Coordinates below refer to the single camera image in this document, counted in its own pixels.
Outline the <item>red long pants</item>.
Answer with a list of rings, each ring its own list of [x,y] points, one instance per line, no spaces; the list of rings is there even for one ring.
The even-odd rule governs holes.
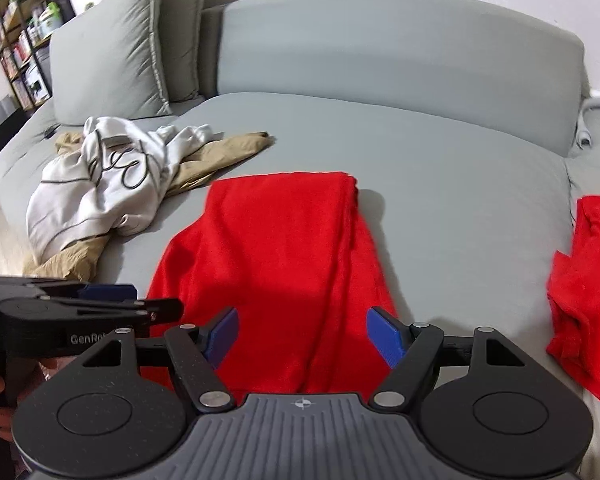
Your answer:
[[[388,375],[366,315],[394,304],[344,172],[215,181],[202,215],[166,246],[148,295],[181,300],[196,325],[236,310],[238,335],[216,372],[237,399],[368,398]]]

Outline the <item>tan crumpled garment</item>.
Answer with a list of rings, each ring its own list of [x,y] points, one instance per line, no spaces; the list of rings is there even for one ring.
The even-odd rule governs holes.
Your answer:
[[[82,141],[83,132],[62,134],[56,142],[56,157],[77,151],[81,147]],[[206,184],[217,172],[238,165],[259,154],[273,141],[273,138],[265,132],[250,132],[240,136],[223,136],[219,141],[210,142],[181,162],[164,198]],[[39,276],[40,278],[91,281],[97,274],[97,261],[105,250],[110,236],[114,234],[132,236],[111,231],[106,235],[78,240],[44,263],[36,263],[31,252],[23,272],[27,276]]]

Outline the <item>white printed hoodie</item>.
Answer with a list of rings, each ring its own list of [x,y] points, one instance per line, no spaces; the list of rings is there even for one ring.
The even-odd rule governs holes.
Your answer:
[[[30,197],[26,232],[34,261],[111,231],[142,232],[181,162],[222,137],[208,125],[150,131],[119,117],[88,118],[81,147],[49,162]]]

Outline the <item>folded red shirt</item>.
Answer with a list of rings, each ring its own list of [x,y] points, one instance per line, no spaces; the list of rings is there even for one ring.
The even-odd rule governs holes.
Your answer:
[[[578,200],[571,252],[556,252],[546,289],[554,330],[546,352],[600,400],[600,196]]]

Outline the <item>grey sofa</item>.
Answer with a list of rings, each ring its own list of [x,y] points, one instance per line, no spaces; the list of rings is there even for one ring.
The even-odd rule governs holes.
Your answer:
[[[204,12],[200,50],[208,99],[179,125],[268,130],[244,174],[354,174],[401,313],[548,362],[550,256],[600,191],[600,140],[572,145],[576,36],[476,0],[240,0]]]

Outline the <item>grey throw pillow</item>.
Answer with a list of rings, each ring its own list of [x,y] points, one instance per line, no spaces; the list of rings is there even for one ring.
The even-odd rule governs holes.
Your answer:
[[[50,42],[55,117],[140,119],[171,113],[158,36],[160,0],[102,0]]]
[[[161,0],[162,68],[171,102],[198,96],[198,34],[204,0]]]

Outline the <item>bookshelf with items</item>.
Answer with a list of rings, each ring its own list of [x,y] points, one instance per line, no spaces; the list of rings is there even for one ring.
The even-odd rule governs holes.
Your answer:
[[[75,16],[70,0],[0,0],[0,62],[27,114],[53,95],[50,40],[56,29]]]

